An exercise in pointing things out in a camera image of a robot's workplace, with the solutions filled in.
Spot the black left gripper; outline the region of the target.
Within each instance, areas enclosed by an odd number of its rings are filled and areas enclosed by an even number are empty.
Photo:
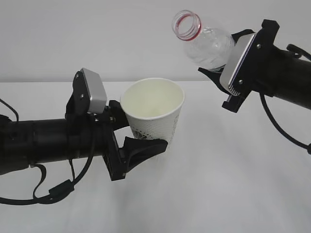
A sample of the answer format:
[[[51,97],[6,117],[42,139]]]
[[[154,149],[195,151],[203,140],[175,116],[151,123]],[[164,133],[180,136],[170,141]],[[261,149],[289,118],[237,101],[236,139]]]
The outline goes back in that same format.
[[[102,157],[112,181],[122,180],[126,174],[144,161],[164,153],[168,142],[164,139],[134,139],[126,137],[119,148],[115,131],[128,127],[129,122],[121,104],[110,100],[108,112],[96,115],[96,127],[103,143]]]

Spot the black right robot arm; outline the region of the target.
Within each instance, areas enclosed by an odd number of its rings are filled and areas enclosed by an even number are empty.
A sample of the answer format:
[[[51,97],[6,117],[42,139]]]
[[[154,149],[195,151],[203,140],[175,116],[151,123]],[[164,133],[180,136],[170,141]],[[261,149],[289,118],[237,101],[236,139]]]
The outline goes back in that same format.
[[[261,29],[232,35],[235,47],[219,72],[198,68],[219,90],[228,94],[222,107],[237,113],[252,92],[276,97],[304,108],[311,107],[311,56],[289,44],[274,45],[279,24],[265,19]]]

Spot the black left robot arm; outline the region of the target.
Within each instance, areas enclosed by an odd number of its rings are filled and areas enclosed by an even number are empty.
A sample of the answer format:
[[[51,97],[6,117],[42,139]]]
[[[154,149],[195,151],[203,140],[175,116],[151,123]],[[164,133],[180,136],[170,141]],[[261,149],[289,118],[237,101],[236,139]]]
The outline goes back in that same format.
[[[121,105],[108,100],[98,73],[83,68],[73,80],[73,92],[63,119],[0,123],[0,172],[30,165],[88,157],[94,147],[112,181],[122,180],[140,163],[163,153],[163,139],[126,137],[122,147],[115,131],[129,125]]]

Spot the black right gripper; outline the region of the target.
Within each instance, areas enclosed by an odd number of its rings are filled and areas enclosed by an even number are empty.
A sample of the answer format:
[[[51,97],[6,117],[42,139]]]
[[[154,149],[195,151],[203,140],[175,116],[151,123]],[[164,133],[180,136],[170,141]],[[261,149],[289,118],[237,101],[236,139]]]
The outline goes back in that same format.
[[[220,84],[221,73],[211,72],[202,67],[198,71],[206,75],[222,92],[228,94],[228,98],[223,102],[222,107],[231,112],[237,113],[243,102],[252,91],[268,92],[269,85],[263,81],[263,75],[267,71],[266,60],[272,50],[276,34],[279,30],[279,24],[274,20],[265,19],[262,22],[261,29],[258,32],[252,29],[245,29],[231,34],[235,44],[246,35],[256,35],[253,43],[244,59],[238,75],[234,81],[234,87],[240,92],[238,96],[231,95]]]

